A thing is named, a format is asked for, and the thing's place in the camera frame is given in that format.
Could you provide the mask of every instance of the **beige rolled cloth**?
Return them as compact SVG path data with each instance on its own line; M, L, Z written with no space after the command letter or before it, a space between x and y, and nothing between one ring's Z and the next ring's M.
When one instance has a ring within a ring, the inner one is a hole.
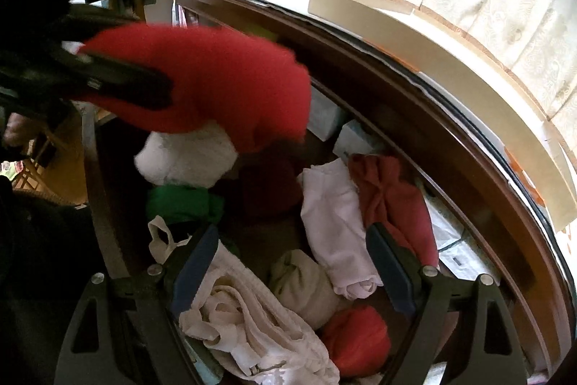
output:
M324 268L301 250L287 251L270 267L269 289L313 329L322 327L345 299L337 295Z

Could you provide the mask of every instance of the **open drawer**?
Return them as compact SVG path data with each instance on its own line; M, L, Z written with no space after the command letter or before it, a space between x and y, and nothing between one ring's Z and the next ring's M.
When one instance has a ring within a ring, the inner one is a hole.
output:
M515 173L470 121L397 61L319 21L255 0L176 1L185 18L264 32L295 51L313 85L384 141L494 264L529 369L551 374L558 367L574 340L572 278L548 221L521 184L514 189ZM97 122L90 108L83 128L88 197L109 274L135 275L154 262L144 213L149 184L133 165L147 133L117 119ZM325 163L333 143L308 135L291 152L308 164ZM251 244L261 240L253 230ZM284 247L299 248L298 234L287 233ZM278 255L263 247L260 261L245 264L259 275ZM392 336L408 327L398 326Z

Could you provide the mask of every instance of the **dark red cloth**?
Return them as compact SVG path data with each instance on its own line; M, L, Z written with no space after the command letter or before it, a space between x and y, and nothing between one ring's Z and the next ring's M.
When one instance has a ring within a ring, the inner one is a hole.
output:
M370 305L335 313L323 327L321 340L341 377L374 375L391 349L387 324Z
M365 227L380 222L421 264L437 266L439 252L429 210L419 189L400 180L399 159L354 154L348 159L348 171L359 188Z
M302 201L295 165L284 157L271 157L239 173L242 203L250 218L268 218L287 212Z
M105 30L81 52L152 67L174 82L173 104L151 111L97 94L82 97L148 131L190 132L213 119L238 152L278 138L301 140L310 78L293 52L232 29L132 25Z

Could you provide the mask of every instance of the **green cloth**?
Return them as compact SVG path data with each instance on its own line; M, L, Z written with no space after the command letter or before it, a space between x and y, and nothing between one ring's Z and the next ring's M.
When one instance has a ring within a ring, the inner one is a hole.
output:
M206 188L177 184L157 186L148 192L146 217L160 216L166 225L198 220L218 224L224 212L224 199Z

